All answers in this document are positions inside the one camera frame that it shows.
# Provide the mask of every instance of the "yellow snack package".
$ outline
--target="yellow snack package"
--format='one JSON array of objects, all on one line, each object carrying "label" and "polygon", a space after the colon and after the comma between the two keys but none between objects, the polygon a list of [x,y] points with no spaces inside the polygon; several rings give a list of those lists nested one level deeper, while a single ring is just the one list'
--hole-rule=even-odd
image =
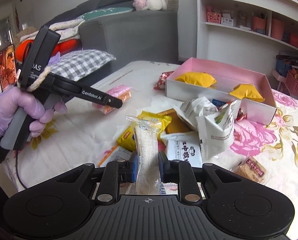
[{"label": "yellow snack package", "polygon": [[[167,127],[167,125],[169,123],[171,123],[171,116],[168,115],[159,115],[159,114],[154,114],[154,113],[150,113],[150,112],[146,112],[146,111],[142,111],[141,114],[139,114],[137,116],[138,119],[143,119],[143,120],[147,120],[150,122],[154,122],[154,123],[161,123],[161,129],[160,131],[157,133],[157,137],[160,140],[160,135],[161,133],[165,130],[165,128]],[[117,143],[129,150],[129,151],[136,151],[136,142],[135,142],[135,138],[133,136],[133,129],[131,126],[129,126],[117,139]]]},{"label": "yellow snack package", "polygon": [[251,84],[237,85],[229,94],[239,99],[247,98],[257,102],[265,101],[265,98],[263,98],[255,86]]},{"label": "yellow snack package", "polygon": [[210,74],[193,71],[184,73],[181,76],[177,77],[175,80],[192,85],[202,86],[204,88],[208,88],[211,85],[217,83],[215,78]]},{"label": "yellow snack package", "polygon": [[171,116],[171,123],[165,129],[166,133],[180,133],[192,131],[182,120],[178,117],[177,112],[172,108],[159,113],[159,115]]}]

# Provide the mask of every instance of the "bed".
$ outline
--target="bed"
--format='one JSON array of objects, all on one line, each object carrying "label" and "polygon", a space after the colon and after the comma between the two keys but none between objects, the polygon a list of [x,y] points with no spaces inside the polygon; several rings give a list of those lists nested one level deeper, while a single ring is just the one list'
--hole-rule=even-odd
[{"label": "bed", "polygon": [[[128,126],[126,115],[136,116],[143,110],[158,113],[173,105],[180,106],[180,101],[153,89],[162,72],[177,67],[149,61],[131,62],[93,85],[101,91],[118,85],[133,88],[132,97],[123,107],[108,115],[96,111],[90,102],[82,99],[69,101],[68,113],[55,114],[41,136],[19,153],[22,182],[30,187],[83,163],[97,164]],[[233,145],[209,162],[230,170],[246,156],[255,157],[270,173],[266,185],[288,196],[294,204],[295,218],[287,235],[295,240],[298,238],[298,101],[275,90],[273,94],[278,109],[272,123],[268,127],[250,120],[236,123]],[[13,151],[3,166],[17,190],[23,190],[16,178]],[[166,190],[176,194],[174,186]]]}]

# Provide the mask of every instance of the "pink box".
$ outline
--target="pink box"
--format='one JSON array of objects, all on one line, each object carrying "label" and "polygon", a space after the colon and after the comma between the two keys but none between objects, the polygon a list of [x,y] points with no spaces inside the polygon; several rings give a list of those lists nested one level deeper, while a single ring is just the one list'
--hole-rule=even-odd
[{"label": "pink box", "polygon": [[[216,89],[186,84],[175,79],[189,71],[205,72],[211,74],[216,80]],[[206,59],[190,58],[177,68],[165,83],[166,96],[180,101],[189,101],[198,97],[207,97],[224,102],[236,100],[229,95],[233,88],[239,84],[253,84],[265,98],[263,103],[242,99],[241,109],[248,114],[248,119],[264,125],[269,125],[275,115],[276,104],[266,75]]]}]

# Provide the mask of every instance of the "metal screw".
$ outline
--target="metal screw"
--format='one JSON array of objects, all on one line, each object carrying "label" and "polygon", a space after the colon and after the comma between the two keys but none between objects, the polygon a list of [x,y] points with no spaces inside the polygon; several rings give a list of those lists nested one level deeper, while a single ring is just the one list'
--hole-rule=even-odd
[{"label": "metal screw", "polygon": [[188,194],[184,197],[184,199],[190,202],[197,202],[200,200],[200,197],[196,194]]},{"label": "metal screw", "polygon": [[110,194],[101,194],[97,197],[97,199],[101,202],[108,202],[113,199]]}]

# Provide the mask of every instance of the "checkered pillow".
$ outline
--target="checkered pillow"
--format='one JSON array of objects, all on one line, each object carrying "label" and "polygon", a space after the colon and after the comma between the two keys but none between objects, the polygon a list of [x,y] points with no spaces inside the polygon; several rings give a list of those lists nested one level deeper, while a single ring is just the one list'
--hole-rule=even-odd
[{"label": "checkered pillow", "polygon": [[77,50],[61,56],[59,62],[50,65],[50,67],[52,73],[78,81],[112,60],[116,60],[116,58],[105,51]]}]

